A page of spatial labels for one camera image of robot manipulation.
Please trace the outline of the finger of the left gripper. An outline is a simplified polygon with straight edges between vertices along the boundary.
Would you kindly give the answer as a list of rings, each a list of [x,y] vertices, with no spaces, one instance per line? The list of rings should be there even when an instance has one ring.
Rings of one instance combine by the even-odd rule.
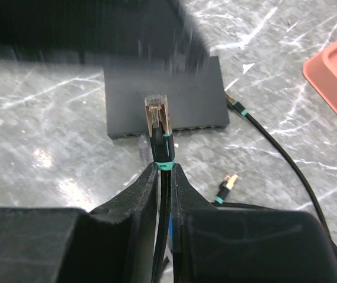
[[[0,1],[0,59],[201,74],[210,53],[181,1]]]

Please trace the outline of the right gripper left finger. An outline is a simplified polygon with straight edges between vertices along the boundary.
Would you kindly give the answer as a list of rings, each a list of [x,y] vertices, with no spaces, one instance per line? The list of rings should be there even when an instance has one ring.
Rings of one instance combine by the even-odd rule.
[[[0,282],[150,282],[158,170],[76,208],[0,208]]]

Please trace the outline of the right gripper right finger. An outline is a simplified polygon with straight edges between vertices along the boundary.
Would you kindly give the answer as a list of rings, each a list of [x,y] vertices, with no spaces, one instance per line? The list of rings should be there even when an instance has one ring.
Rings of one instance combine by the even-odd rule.
[[[293,210],[219,209],[172,169],[175,282],[337,282],[323,226]]]

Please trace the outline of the black network switch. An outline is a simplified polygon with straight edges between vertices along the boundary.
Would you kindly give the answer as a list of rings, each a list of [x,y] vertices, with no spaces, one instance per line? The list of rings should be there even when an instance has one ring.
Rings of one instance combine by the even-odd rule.
[[[146,133],[145,98],[168,98],[173,130],[225,128],[230,120],[220,62],[210,57],[203,73],[169,74],[143,70],[104,70],[107,133],[120,139]]]

